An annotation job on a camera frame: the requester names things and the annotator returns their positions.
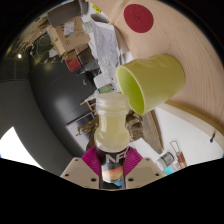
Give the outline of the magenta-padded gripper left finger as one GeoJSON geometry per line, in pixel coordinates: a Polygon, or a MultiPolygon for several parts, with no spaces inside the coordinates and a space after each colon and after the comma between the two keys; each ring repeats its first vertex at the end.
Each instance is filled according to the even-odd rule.
{"type": "Polygon", "coordinates": [[[61,178],[84,188],[98,189],[100,162],[96,149],[92,147],[81,158],[74,157],[61,174],[61,178]]]}

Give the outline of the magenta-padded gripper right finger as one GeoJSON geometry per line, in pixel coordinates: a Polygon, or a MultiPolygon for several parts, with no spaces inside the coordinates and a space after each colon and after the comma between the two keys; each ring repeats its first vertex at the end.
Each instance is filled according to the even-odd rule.
{"type": "Polygon", "coordinates": [[[125,188],[134,189],[148,185],[163,177],[160,169],[149,157],[143,158],[130,147],[124,161],[125,188]]]}

